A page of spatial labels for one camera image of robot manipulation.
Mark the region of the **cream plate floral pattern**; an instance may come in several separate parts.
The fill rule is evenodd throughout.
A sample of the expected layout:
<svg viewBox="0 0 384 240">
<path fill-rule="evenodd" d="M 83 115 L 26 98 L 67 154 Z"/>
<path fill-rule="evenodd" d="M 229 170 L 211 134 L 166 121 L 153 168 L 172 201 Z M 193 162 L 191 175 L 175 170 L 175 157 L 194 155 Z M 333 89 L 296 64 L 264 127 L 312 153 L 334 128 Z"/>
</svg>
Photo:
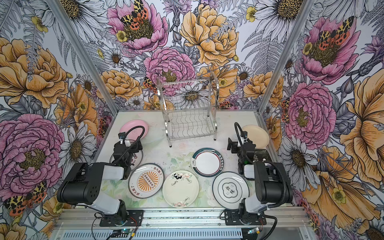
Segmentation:
<svg viewBox="0 0 384 240">
<path fill-rule="evenodd" d="M 174 208 L 189 207 L 196 200 L 199 191 L 198 179 L 185 170 L 170 174 L 162 187 L 164 200 Z"/>
</svg>

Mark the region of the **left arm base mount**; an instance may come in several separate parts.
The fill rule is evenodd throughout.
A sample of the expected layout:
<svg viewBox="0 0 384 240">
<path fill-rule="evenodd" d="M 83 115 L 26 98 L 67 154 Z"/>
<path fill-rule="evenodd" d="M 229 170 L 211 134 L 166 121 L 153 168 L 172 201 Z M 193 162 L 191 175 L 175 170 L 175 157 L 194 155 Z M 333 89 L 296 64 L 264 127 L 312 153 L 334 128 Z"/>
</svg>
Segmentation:
<svg viewBox="0 0 384 240">
<path fill-rule="evenodd" d="M 126 213 L 105 215 L 101 218 L 100 227 L 140 227 L 144 218 L 143 210 L 126 210 Z"/>
</svg>

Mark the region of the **white plate green red rim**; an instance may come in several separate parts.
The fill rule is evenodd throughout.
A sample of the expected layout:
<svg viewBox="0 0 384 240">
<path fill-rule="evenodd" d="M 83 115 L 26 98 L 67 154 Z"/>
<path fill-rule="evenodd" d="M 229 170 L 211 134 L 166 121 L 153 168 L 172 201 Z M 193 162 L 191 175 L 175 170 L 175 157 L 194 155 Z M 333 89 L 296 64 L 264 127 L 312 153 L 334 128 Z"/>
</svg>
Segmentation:
<svg viewBox="0 0 384 240">
<path fill-rule="evenodd" d="M 214 178 L 223 171 L 224 158 L 215 149 L 202 148 L 193 154 L 191 167 L 200 177 Z"/>
</svg>

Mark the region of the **white plate orange sunburst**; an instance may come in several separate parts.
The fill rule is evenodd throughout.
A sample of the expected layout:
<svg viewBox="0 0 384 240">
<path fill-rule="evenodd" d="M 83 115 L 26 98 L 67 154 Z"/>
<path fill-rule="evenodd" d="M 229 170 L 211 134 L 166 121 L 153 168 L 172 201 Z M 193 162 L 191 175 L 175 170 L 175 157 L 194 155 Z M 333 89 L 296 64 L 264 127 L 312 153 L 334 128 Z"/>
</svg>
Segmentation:
<svg viewBox="0 0 384 240">
<path fill-rule="evenodd" d="M 144 164 L 130 175 L 129 191 L 138 199 L 147 199 L 162 188 L 164 180 L 164 171 L 160 166 Z"/>
</svg>

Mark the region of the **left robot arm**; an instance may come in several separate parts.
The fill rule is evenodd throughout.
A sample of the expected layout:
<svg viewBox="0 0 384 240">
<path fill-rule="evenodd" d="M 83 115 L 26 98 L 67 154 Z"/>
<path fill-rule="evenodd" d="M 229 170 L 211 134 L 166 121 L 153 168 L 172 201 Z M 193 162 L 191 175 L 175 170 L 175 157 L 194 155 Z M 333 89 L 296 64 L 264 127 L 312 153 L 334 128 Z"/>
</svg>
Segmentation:
<svg viewBox="0 0 384 240">
<path fill-rule="evenodd" d="M 125 202 L 102 192 L 101 184 L 103 180 L 128 179 L 133 156 L 142 149 L 140 140 L 132 142 L 130 146 L 120 141 L 114 146 L 112 163 L 74 164 L 58 189 L 58 201 L 73 206 L 87 206 L 115 225 L 124 224 L 129 219 Z"/>
</svg>

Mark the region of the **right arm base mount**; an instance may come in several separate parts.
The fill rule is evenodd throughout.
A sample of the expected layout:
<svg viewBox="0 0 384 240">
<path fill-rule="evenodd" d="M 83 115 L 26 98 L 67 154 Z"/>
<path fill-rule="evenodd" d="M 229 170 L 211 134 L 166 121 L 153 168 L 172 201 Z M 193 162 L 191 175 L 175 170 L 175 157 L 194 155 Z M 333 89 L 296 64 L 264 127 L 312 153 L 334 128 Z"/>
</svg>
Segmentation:
<svg viewBox="0 0 384 240">
<path fill-rule="evenodd" d="M 226 226 L 261 226 L 267 223 L 266 218 L 258 214 L 245 213 L 241 215 L 239 210 L 225 209 L 220 218 Z"/>
</svg>

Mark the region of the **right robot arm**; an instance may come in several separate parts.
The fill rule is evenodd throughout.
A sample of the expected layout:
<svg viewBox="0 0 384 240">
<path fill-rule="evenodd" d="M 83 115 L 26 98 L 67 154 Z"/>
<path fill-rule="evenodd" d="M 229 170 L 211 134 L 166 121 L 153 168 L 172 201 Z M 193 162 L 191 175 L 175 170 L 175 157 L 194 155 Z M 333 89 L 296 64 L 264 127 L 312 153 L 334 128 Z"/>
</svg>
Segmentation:
<svg viewBox="0 0 384 240">
<path fill-rule="evenodd" d="M 255 194 L 243 197 L 236 210 L 225 210 L 227 226 L 266 223 L 266 210 L 277 208 L 293 199 L 290 179 L 282 163 L 272 162 L 266 149 L 258 149 L 250 140 L 244 143 L 228 139 L 227 150 L 238 156 L 238 173 L 254 181 Z"/>
</svg>

